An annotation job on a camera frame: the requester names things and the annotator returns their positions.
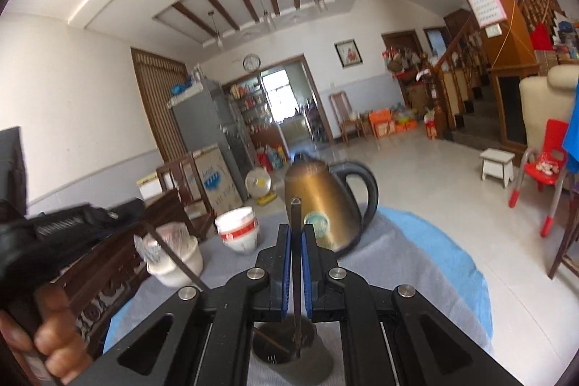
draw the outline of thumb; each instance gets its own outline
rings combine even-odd
[[[28,334],[5,311],[0,311],[0,333],[12,350],[28,352],[33,349]]]

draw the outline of kettle lid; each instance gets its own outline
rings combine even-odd
[[[308,153],[296,153],[293,163],[286,172],[286,180],[295,180],[308,175],[328,171],[328,164],[320,159],[314,159]]]

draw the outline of white floor tile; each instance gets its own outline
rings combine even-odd
[[[448,141],[430,141],[422,130],[380,140],[355,139],[321,152],[328,162],[358,160],[372,169],[380,205],[412,211],[437,225],[477,262],[488,284],[493,310],[494,357],[525,386],[552,386],[579,348],[579,279],[549,269],[563,236],[568,196],[547,238],[539,230],[552,199],[531,180],[514,209],[513,188],[481,181],[479,151]],[[352,179],[356,197],[364,185]],[[285,211],[283,186],[257,215]]]

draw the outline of kettle sticker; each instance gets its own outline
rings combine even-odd
[[[203,186],[206,190],[216,190],[219,187],[219,181],[221,180],[221,174],[218,171],[210,169],[209,175],[203,181]]]
[[[329,220],[323,213],[317,211],[309,212],[303,219],[303,224],[311,224],[314,227],[316,239],[322,239],[328,234]]]

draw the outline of blue gripper pad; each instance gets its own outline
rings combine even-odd
[[[308,257],[308,245],[306,233],[302,232],[302,275],[303,275],[303,298],[306,304],[306,315],[312,318],[312,276],[310,274],[310,259]]]
[[[290,248],[291,248],[291,231],[287,232],[286,237],[286,256],[284,257],[284,278],[282,282],[282,292],[285,295],[282,299],[282,318],[285,319],[288,314],[290,304]]]

